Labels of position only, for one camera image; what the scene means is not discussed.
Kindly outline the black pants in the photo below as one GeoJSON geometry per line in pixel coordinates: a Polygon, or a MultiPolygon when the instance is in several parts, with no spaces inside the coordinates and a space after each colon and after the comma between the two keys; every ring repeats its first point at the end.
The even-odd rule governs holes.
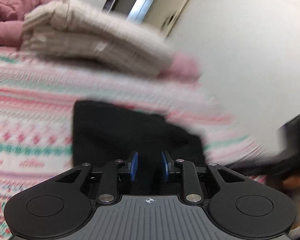
{"type": "Polygon", "coordinates": [[[136,181],[163,180],[162,152],[205,166],[201,139],[170,124],[161,115],[147,114],[99,101],[76,101],[72,125],[75,166],[126,160],[137,152],[136,181]]]}

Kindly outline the cream bedroom door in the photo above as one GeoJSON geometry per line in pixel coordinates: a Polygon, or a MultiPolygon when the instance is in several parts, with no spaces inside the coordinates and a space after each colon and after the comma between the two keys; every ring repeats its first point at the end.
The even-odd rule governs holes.
{"type": "Polygon", "coordinates": [[[169,35],[188,0],[154,0],[143,24],[152,26],[165,37],[169,35]]]}

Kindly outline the patterned bed sheet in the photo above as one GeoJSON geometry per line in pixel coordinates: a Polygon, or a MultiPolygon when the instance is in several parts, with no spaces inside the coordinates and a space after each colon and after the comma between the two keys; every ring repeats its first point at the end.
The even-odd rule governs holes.
{"type": "Polygon", "coordinates": [[[196,81],[151,80],[0,47],[0,239],[11,235],[6,202],[71,168],[72,107],[79,99],[164,115],[200,136],[207,158],[220,164],[264,152],[196,81]]]}

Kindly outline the beige striped folded quilt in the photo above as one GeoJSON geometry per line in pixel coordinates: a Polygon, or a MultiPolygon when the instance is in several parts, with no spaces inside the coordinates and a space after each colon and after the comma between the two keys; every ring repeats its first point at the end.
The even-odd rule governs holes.
{"type": "Polygon", "coordinates": [[[28,13],[22,50],[96,59],[129,74],[157,77],[174,51],[157,31],[98,10],[82,0],[53,0],[28,13]]]}

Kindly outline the mauve pink duvet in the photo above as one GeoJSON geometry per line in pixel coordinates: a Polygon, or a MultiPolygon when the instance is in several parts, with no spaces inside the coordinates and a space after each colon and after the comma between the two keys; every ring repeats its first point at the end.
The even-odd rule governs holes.
{"type": "MultiPolygon", "coordinates": [[[[21,29],[24,16],[36,7],[53,0],[0,0],[0,46],[21,46],[21,29]]],[[[160,70],[156,77],[180,80],[198,80],[201,76],[198,64],[193,58],[177,54],[167,69],[160,70]]]]}

